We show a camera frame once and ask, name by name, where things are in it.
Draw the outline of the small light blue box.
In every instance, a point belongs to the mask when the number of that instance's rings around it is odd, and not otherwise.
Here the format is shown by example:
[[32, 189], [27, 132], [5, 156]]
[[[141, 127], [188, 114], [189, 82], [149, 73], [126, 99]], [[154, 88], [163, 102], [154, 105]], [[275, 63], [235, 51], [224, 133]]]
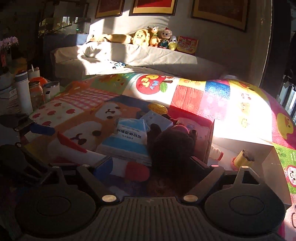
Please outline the small light blue box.
[[161, 131], [165, 131], [167, 128], [170, 128], [173, 126], [173, 122], [164, 116], [155, 113], [154, 111], [149, 111], [148, 113], [144, 114], [140, 119], [145, 120], [146, 124], [148, 126], [151, 126], [151, 124], [156, 124], [160, 127]]

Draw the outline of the dark brown plush bear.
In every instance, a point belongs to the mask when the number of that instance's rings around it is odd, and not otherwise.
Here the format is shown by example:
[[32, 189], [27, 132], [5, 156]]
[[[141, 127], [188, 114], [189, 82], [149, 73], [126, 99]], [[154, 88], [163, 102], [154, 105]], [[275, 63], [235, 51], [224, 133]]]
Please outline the dark brown plush bear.
[[147, 151], [154, 175], [177, 179], [188, 166], [196, 145], [196, 130], [189, 130], [182, 124], [161, 130], [157, 123], [150, 124], [147, 133]]

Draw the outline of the glass jar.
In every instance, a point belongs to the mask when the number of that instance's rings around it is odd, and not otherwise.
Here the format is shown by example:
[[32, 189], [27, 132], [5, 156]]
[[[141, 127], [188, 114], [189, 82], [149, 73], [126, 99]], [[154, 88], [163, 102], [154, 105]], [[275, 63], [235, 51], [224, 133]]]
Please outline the glass jar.
[[40, 81], [29, 82], [30, 97], [33, 110], [38, 109], [44, 104], [43, 89]]

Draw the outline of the small yellow figure toy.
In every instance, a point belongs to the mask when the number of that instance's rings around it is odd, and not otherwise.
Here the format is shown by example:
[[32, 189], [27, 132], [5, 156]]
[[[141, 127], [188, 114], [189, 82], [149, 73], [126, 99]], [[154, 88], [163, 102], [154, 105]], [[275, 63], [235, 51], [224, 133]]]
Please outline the small yellow figure toy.
[[231, 167], [233, 170], [238, 171], [242, 166], [252, 166], [254, 161], [254, 156], [250, 152], [242, 150], [236, 157], [232, 159]]

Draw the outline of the yellow plush toy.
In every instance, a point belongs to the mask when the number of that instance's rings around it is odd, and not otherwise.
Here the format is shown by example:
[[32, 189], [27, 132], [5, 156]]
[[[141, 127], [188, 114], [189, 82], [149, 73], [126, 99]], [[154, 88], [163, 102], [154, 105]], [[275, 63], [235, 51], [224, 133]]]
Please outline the yellow plush toy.
[[133, 45], [139, 46], [149, 46], [150, 34], [146, 29], [140, 29], [135, 32], [134, 37], [132, 38]]

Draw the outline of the metal cup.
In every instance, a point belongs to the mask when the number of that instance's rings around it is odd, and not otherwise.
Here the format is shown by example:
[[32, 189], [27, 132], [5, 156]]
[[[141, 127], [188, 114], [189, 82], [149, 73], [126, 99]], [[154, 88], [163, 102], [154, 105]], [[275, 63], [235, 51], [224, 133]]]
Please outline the metal cup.
[[45, 101], [49, 101], [60, 92], [60, 82], [51, 81], [43, 85]]

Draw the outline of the red white foam rocket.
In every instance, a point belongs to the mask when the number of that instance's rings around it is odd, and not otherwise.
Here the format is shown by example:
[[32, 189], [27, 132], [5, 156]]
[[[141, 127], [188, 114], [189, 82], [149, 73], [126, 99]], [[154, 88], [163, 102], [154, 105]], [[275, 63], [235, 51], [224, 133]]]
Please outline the red white foam rocket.
[[92, 166], [95, 168], [94, 175], [99, 180], [113, 175], [130, 181], [144, 182], [150, 177], [149, 168], [143, 164], [89, 151], [61, 133], [57, 133], [55, 140], [48, 144], [48, 157]]

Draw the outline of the white thermos bottle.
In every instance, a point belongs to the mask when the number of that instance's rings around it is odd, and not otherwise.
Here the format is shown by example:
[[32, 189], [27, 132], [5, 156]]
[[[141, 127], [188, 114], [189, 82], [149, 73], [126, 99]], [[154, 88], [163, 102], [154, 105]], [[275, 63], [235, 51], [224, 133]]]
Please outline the white thermos bottle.
[[30, 96], [28, 73], [26, 71], [15, 76], [15, 88], [21, 113], [31, 114], [33, 112], [33, 107]]

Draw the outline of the small white red bottle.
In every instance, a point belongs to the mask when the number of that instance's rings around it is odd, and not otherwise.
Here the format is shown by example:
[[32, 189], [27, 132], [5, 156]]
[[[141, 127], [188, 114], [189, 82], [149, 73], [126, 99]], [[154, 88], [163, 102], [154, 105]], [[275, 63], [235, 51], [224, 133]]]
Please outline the small white red bottle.
[[223, 158], [223, 155], [224, 153], [221, 150], [219, 150], [218, 148], [215, 148], [214, 146], [211, 146], [210, 154], [209, 154], [209, 157], [211, 159], [216, 161], [221, 161], [221, 159]]

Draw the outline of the small white duck toy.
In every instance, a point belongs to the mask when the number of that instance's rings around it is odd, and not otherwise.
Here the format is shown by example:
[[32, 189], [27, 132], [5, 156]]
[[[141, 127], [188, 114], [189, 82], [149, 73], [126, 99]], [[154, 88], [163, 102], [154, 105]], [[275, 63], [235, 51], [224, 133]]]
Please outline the small white duck toy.
[[177, 37], [176, 36], [171, 36], [170, 40], [169, 40], [169, 43], [168, 43], [168, 48], [171, 51], [175, 51], [176, 47], [177, 47]]

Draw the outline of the gold framed red picture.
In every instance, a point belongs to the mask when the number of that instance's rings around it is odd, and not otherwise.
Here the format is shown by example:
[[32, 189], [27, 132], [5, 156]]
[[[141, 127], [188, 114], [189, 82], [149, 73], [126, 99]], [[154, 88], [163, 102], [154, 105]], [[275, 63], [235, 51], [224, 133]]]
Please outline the gold framed red picture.
[[130, 15], [174, 15], [177, 0], [135, 0]]

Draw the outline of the red yellow picture card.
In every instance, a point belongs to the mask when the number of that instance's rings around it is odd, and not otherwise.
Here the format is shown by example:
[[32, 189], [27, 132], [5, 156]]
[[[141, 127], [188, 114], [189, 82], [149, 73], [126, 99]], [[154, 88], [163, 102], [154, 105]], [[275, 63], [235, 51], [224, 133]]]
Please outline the red yellow picture card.
[[189, 55], [195, 55], [198, 43], [199, 40], [197, 39], [179, 36], [176, 50]]

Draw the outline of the baby doll figure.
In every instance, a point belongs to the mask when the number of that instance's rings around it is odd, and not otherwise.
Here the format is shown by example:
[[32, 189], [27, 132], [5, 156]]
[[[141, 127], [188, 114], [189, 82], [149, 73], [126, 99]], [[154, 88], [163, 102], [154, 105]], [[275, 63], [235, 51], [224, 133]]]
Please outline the baby doll figure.
[[173, 33], [169, 28], [165, 28], [161, 33], [160, 43], [158, 44], [159, 48], [168, 49], [170, 38]]

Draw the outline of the blue white wipes pack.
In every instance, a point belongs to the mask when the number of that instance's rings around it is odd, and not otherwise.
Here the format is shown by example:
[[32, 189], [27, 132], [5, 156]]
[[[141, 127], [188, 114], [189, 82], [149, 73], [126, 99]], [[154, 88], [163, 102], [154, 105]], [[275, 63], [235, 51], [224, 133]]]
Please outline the blue white wipes pack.
[[147, 131], [148, 126], [143, 119], [118, 118], [114, 132], [98, 145], [96, 152], [150, 167]]

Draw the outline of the yellow ribbed ball toy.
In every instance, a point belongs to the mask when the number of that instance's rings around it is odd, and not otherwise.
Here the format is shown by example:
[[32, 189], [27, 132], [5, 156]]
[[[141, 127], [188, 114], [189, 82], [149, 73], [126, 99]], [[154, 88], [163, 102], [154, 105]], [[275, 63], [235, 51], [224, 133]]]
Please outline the yellow ribbed ball toy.
[[154, 111], [157, 114], [163, 115], [163, 114], [167, 114], [168, 113], [168, 109], [159, 103], [150, 103], [148, 105], [149, 110]]

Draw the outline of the colourful cartoon play mat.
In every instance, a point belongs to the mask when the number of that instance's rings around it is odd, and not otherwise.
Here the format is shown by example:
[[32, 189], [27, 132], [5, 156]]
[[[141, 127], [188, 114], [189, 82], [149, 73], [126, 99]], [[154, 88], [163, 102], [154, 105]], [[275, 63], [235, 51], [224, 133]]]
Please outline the colourful cartoon play mat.
[[292, 201], [280, 234], [295, 240], [295, 124], [283, 106], [259, 87], [232, 79], [192, 81], [144, 73], [95, 76], [69, 84], [31, 119], [96, 152], [113, 133], [117, 118], [141, 118], [150, 111], [150, 103], [216, 121], [216, 136], [235, 139], [246, 134], [250, 142], [272, 144]]

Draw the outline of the pink cardboard box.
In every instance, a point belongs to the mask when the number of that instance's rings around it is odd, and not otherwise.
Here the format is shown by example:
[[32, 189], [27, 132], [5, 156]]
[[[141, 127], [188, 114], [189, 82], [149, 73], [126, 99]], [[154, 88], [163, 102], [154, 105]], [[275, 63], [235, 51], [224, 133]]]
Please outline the pink cardboard box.
[[168, 115], [179, 120], [189, 130], [197, 131], [193, 156], [198, 160], [208, 166], [217, 164], [229, 171], [248, 166], [278, 195], [286, 209], [292, 205], [284, 170], [272, 144], [250, 142], [246, 134], [235, 139], [216, 136], [216, 121], [174, 106], [169, 107]]

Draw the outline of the orange deer toy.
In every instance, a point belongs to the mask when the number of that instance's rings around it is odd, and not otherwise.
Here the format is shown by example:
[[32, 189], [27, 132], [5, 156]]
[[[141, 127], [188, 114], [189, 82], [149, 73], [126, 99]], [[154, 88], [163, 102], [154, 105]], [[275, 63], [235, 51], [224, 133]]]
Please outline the orange deer toy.
[[149, 30], [149, 34], [150, 34], [149, 45], [151, 47], [158, 47], [158, 44], [160, 43], [160, 38], [158, 37], [159, 27], [157, 27], [157, 26], [153, 26], [153, 27], [148, 26], [148, 30]]

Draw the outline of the white sofa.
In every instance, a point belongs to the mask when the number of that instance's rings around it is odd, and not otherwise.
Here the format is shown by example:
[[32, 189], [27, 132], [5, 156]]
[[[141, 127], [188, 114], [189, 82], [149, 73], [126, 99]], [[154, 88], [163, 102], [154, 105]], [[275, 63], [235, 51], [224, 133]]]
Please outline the white sofa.
[[58, 48], [51, 52], [51, 60], [54, 76], [67, 80], [132, 72], [211, 80], [227, 73], [220, 64], [185, 53], [110, 42]]

